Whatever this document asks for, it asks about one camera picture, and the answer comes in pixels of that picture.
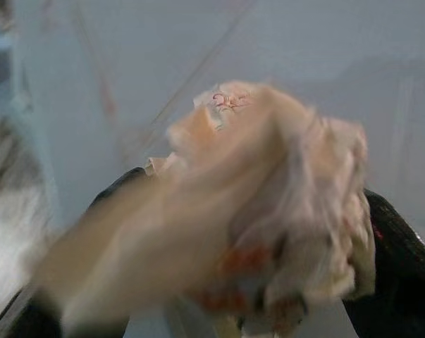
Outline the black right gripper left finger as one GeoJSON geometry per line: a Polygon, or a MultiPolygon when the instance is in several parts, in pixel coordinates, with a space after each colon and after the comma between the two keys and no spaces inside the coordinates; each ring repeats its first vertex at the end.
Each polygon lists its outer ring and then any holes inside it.
{"type": "Polygon", "coordinates": [[[144,168],[133,168],[98,193],[88,210],[95,209],[98,204],[107,203],[110,199],[114,202],[129,203],[134,208],[140,207],[157,185],[156,178],[147,174],[144,168]]]}

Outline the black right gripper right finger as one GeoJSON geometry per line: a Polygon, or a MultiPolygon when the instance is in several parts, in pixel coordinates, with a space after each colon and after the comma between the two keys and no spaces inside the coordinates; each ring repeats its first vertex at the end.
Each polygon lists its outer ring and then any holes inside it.
{"type": "Polygon", "coordinates": [[[364,191],[376,245],[374,294],[344,307],[358,337],[425,337],[425,243],[381,195],[364,191]]]}

